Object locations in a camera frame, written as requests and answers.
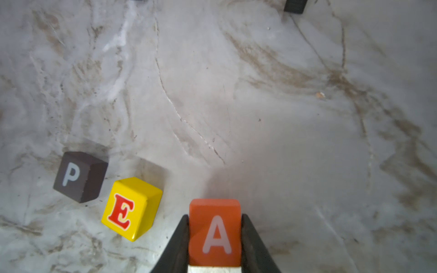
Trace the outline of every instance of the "letter block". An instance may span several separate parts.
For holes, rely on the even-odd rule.
[[[240,266],[241,207],[237,200],[194,199],[190,204],[192,266]]]
[[[162,195],[136,177],[115,181],[102,223],[133,242],[152,227]]]
[[[83,203],[99,196],[108,163],[84,152],[66,152],[53,188]]]

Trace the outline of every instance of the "black object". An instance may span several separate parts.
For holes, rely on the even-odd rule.
[[[302,14],[308,0],[287,0],[284,11],[296,14]]]
[[[247,214],[241,217],[241,272],[281,273]]]
[[[188,270],[189,242],[190,228],[188,226],[188,215],[185,214],[179,221],[161,258],[150,273],[186,273]]]
[[[186,273],[189,241],[188,215],[184,215],[150,273]],[[241,217],[241,244],[243,273],[281,273],[247,214]]]
[[[84,203],[96,199],[102,188],[108,163],[84,152],[66,152],[53,188]]]

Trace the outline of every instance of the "yellow block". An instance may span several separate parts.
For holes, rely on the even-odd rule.
[[[162,190],[136,177],[117,180],[102,223],[133,242],[152,227],[162,195]]]

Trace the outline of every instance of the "marble surface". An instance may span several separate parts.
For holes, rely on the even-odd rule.
[[[437,3],[284,3],[1,1],[0,272],[148,272],[202,197],[283,272],[436,272]],[[85,204],[52,189],[77,150]],[[100,223],[131,176],[164,190],[134,243]]]

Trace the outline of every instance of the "white letter a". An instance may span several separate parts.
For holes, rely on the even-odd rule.
[[[214,233],[217,227],[220,233],[220,239],[214,239]],[[208,235],[206,235],[205,244],[203,244],[203,253],[208,254],[212,246],[222,246],[225,249],[226,254],[232,253],[231,244],[229,243],[223,219],[219,215],[214,216],[211,221]]]

